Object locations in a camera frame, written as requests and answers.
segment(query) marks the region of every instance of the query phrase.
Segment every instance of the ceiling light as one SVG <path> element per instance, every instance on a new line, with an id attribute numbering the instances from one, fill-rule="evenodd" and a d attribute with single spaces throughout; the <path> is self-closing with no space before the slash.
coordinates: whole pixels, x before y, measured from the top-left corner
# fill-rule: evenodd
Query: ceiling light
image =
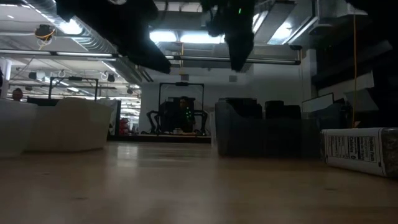
<path id="1" fill-rule="evenodd" d="M 14 4 L 0 4 L 0 6 L 18 7 L 17 5 Z"/>
<path id="2" fill-rule="evenodd" d="M 181 36 L 181 42 L 193 44 L 219 44 L 222 36 L 212 37 L 207 32 L 184 32 Z"/>
<path id="3" fill-rule="evenodd" d="M 79 53 L 79 52 L 57 52 L 59 56 L 82 56 L 82 57 L 112 57 L 112 54 L 102 53 Z"/>
<path id="4" fill-rule="evenodd" d="M 260 16 L 259 13 L 257 13 L 256 15 L 253 16 L 253 24 L 252 24 L 252 26 L 254 26 L 254 24 L 256 23 L 257 18 L 258 18 L 259 16 Z"/>
<path id="5" fill-rule="evenodd" d="M 67 84 L 67 83 L 64 83 L 64 82 L 60 82 L 62 85 L 64 85 L 64 86 L 69 86 L 69 84 Z"/>
<path id="6" fill-rule="evenodd" d="M 75 87 L 68 88 L 68 90 L 74 91 L 74 92 L 79 92 L 79 89 L 77 89 L 77 88 L 75 88 Z"/>
<path id="7" fill-rule="evenodd" d="M 255 24 L 253 24 L 253 32 L 256 33 L 259 29 L 260 26 L 262 24 L 262 22 L 264 22 L 264 19 L 267 17 L 268 15 L 268 11 L 264 11 L 262 13 L 260 13 L 259 17 L 256 18 L 256 22 L 254 20 L 254 18 L 256 17 L 256 15 L 253 17 L 253 22 L 255 22 Z"/>
<path id="8" fill-rule="evenodd" d="M 175 41 L 177 41 L 175 32 L 172 32 L 172 31 L 152 31 L 149 34 L 149 38 L 153 42 L 175 42 Z"/>
<path id="9" fill-rule="evenodd" d="M 3 54 L 26 54 L 26 55 L 51 55 L 50 52 L 41 50 L 0 50 Z"/>
<path id="10" fill-rule="evenodd" d="M 83 32 L 83 28 L 81 28 L 74 19 L 71 19 L 69 22 L 62 22 L 59 28 L 65 34 L 81 34 Z"/>
<path id="11" fill-rule="evenodd" d="M 115 69 L 114 67 L 108 65 L 108 64 L 105 63 L 105 62 L 102 62 L 102 63 L 103 63 L 104 65 L 106 65 L 110 70 L 112 70 L 112 72 L 116 72 L 116 69 Z"/>
<path id="12" fill-rule="evenodd" d="M 290 37 L 291 33 L 292 25 L 288 22 L 284 22 L 268 41 L 268 44 L 281 44 L 286 38 Z"/>

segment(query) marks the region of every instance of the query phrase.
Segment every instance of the ceiling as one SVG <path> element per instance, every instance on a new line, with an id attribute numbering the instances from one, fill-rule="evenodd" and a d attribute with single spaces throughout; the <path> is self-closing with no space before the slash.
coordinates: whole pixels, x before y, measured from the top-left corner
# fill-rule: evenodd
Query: ceiling
<path id="1" fill-rule="evenodd" d="M 206 15 L 201 13 L 199 0 L 169 0 L 168 11 L 165 12 L 165 19 L 159 23 L 154 32 L 171 32 L 175 35 L 177 41 L 183 41 L 185 34 L 206 34 L 205 21 Z M 164 13 L 164 1 L 156 0 L 156 5 L 160 10 L 160 15 Z M 253 29 L 255 31 L 255 46 L 249 58 L 270 58 L 278 60 L 298 60 L 297 52 L 292 50 L 287 41 L 292 39 L 299 30 L 303 29 L 303 25 L 308 23 L 314 16 L 314 3 L 312 0 L 263 0 L 259 1 L 256 6 L 256 16 Z M 63 29 L 57 29 L 51 43 L 42 45 L 34 35 L 33 31 L 40 24 L 53 25 L 38 10 L 26 6 L 21 0 L 0 0 L 0 49 L 14 50 L 48 50 L 56 52 L 87 52 L 78 42 L 76 36 L 70 35 Z M 300 35 L 297 40 L 290 44 L 300 44 L 305 49 L 312 46 L 312 40 L 309 38 L 308 32 Z M 229 57 L 228 46 L 219 38 L 219 43 L 214 44 L 212 41 L 207 44 L 164 42 L 162 39 L 156 40 L 157 45 L 165 55 L 192 55 L 197 57 Z M 17 68 L 25 67 L 32 57 L 26 55 L 1 55 L 12 60 L 12 75 L 17 75 Z M 48 74 L 55 75 L 60 71 L 66 71 L 68 75 L 81 77 L 99 78 L 102 85 L 114 87 L 113 90 L 103 90 L 101 94 L 109 96 L 126 96 L 128 84 L 140 85 L 142 82 L 174 82 L 179 80 L 180 74 L 189 74 L 190 81 L 202 83 L 224 83 L 229 85 L 228 78 L 230 75 L 243 77 L 244 73 L 251 67 L 250 63 L 245 64 L 242 73 L 231 71 L 229 62 L 209 62 L 205 60 L 179 61 L 172 60 L 172 73 L 166 75 L 146 70 L 150 75 L 150 79 L 139 73 L 137 77 L 132 77 L 129 70 L 119 70 L 109 63 L 91 58 L 61 58 L 61 57 L 35 57 L 29 63 L 26 72 L 18 74 L 17 83 L 35 83 L 38 80 L 29 80 L 29 71 L 44 71 Z M 116 71 L 116 81 L 108 83 L 104 78 L 105 71 Z M 134 92 L 139 96 L 141 93 L 137 90 Z"/>

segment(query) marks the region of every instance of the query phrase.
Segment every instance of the wall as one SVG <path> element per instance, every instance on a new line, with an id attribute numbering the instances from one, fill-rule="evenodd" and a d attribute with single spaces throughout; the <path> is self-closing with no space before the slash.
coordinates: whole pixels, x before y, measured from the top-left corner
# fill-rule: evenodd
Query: wall
<path id="1" fill-rule="evenodd" d="M 373 81 L 373 73 L 367 73 L 365 75 L 361 75 L 357 78 L 356 80 L 356 89 L 357 90 L 362 90 L 364 88 L 372 88 L 374 87 L 374 81 Z M 323 89 L 320 89 L 318 94 L 320 96 L 328 94 L 328 93 L 333 93 L 335 96 L 335 100 L 344 98 L 344 93 L 354 91 L 354 79 L 352 80 L 347 80 L 345 82 L 332 85 Z"/>
<path id="2" fill-rule="evenodd" d="M 219 82 L 205 82 L 205 111 L 213 111 L 214 105 L 220 98 L 225 97 L 251 97 L 256 98 L 257 102 L 264 107 L 264 103 L 269 100 L 283 100 L 285 105 L 301 105 L 301 102 L 308 100 L 316 96 L 316 92 L 311 86 L 311 76 L 316 71 L 316 55 L 311 54 L 310 51 L 304 55 L 305 58 L 301 65 L 265 65 L 256 64 L 246 72 L 234 73 L 239 76 L 237 83 L 228 83 L 229 72 L 225 72 L 225 69 L 212 69 L 207 71 L 206 69 L 198 68 L 197 70 L 191 69 L 188 73 L 192 77 L 198 77 L 198 80 L 192 83 L 203 83 L 200 80 L 207 80 L 205 77 L 217 77 L 224 78 L 225 80 Z M 179 79 L 165 74 L 151 73 L 154 80 L 159 82 L 162 79 L 163 82 L 179 82 Z M 158 97 L 159 97 L 159 84 L 158 83 L 146 83 L 142 84 L 142 96 L 141 96 L 141 113 L 139 117 L 139 130 L 150 131 L 150 123 L 147 119 L 146 113 L 154 110 L 158 110 Z M 170 96 L 188 96 L 194 97 L 197 100 L 195 109 L 200 109 L 201 102 L 201 88 L 197 87 L 176 87 L 168 86 L 162 89 L 163 102 L 167 97 Z"/>
<path id="3" fill-rule="evenodd" d="M 151 110 L 158 110 L 159 84 L 146 83 L 141 86 L 141 112 L 139 116 L 139 131 L 150 131 L 150 123 L 146 116 Z M 168 97 L 187 96 L 196 98 L 195 109 L 201 109 L 201 87 L 200 86 L 172 86 L 162 87 L 161 102 Z M 248 90 L 241 85 L 205 85 L 204 110 L 214 110 L 214 105 L 220 98 L 226 97 L 248 97 Z M 200 128 L 200 119 L 197 118 L 196 129 Z"/>
<path id="4" fill-rule="evenodd" d="M 264 107 L 270 100 L 283 100 L 285 105 L 301 105 L 316 97 L 311 76 L 316 72 L 316 53 L 308 50 L 301 65 L 253 65 L 248 81 L 250 96 Z"/>

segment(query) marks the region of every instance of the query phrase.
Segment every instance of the fluorescent light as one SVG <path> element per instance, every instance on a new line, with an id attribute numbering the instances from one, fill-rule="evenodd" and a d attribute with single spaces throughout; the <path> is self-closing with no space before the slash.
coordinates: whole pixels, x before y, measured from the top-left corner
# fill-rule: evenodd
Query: fluorescent light
<path id="1" fill-rule="evenodd" d="M 260 16 L 259 13 L 257 13 L 256 15 L 253 16 L 253 24 L 252 26 L 254 26 L 254 24 L 256 23 L 257 18 Z"/>
<path id="2" fill-rule="evenodd" d="M 181 42 L 193 43 L 193 44 L 219 44 L 221 43 L 221 37 L 211 37 L 207 32 L 184 32 L 181 36 Z"/>
<path id="3" fill-rule="evenodd" d="M 315 16 L 312 18 L 312 20 L 305 26 L 303 29 L 301 29 L 298 33 L 296 33 L 289 41 L 287 41 L 288 44 L 292 44 L 298 37 L 300 37 L 308 28 L 310 28 L 316 21 L 318 21 L 318 17 Z"/>
<path id="4" fill-rule="evenodd" d="M 175 41 L 177 41 L 175 32 L 172 32 L 172 31 L 152 31 L 149 34 L 149 38 L 153 42 L 175 42 Z"/>
<path id="5" fill-rule="evenodd" d="M 129 97 L 129 96 L 116 96 L 116 97 L 109 97 L 111 100 L 138 100 L 137 97 Z"/>
<path id="6" fill-rule="evenodd" d="M 264 21 L 264 19 L 267 17 L 267 15 L 268 15 L 268 11 L 264 11 L 264 12 L 260 13 L 260 16 L 259 16 L 256 24 L 253 25 L 254 33 L 256 33 L 260 29 L 260 26 L 261 26 L 262 22 Z"/>
<path id="7" fill-rule="evenodd" d="M 17 5 L 14 4 L 0 4 L 0 6 L 18 7 Z"/>
<path id="8" fill-rule="evenodd" d="M 75 87 L 68 88 L 68 90 L 74 91 L 74 92 L 79 92 L 79 89 L 77 89 L 77 88 L 75 88 Z"/>
<path id="9" fill-rule="evenodd" d="M 105 62 L 102 62 L 105 66 L 107 66 L 111 71 L 116 72 L 116 69 Z"/>
<path id="10" fill-rule="evenodd" d="M 81 28 L 74 19 L 69 20 L 69 22 L 62 22 L 59 25 L 59 28 L 65 34 L 80 34 L 83 32 L 83 28 Z"/>
<path id="11" fill-rule="evenodd" d="M 59 56 L 82 56 L 82 57 L 112 57 L 112 54 L 102 53 L 80 53 L 80 52 L 57 52 Z"/>
<path id="12" fill-rule="evenodd" d="M 113 67 L 113 66 L 110 66 L 110 65 L 108 65 L 106 62 L 104 62 L 104 61 L 101 61 L 105 66 L 107 66 L 112 72 L 114 72 L 115 74 L 117 74 L 118 76 L 121 76 L 119 73 L 118 73 L 118 71 Z"/>
<path id="13" fill-rule="evenodd" d="M 3 54 L 26 54 L 26 55 L 51 55 L 50 52 L 41 50 L 0 50 Z"/>
<path id="14" fill-rule="evenodd" d="M 62 85 L 64 85 L 64 86 L 69 86 L 69 84 L 67 84 L 67 83 L 64 83 L 64 82 L 60 82 Z"/>
<path id="15" fill-rule="evenodd" d="M 288 22 L 284 22 L 268 41 L 268 44 L 281 44 L 286 38 L 290 37 L 291 33 L 292 25 Z"/>

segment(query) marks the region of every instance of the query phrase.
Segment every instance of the white container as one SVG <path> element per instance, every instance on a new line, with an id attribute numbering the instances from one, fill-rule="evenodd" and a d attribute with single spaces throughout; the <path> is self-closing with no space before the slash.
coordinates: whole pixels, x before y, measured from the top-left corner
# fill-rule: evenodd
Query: white container
<path id="1" fill-rule="evenodd" d="M 397 177 L 398 129 L 322 130 L 321 155 L 330 166 Z"/>
<path id="2" fill-rule="evenodd" d="M 20 155 L 27 147 L 37 105 L 0 100 L 0 157 Z"/>

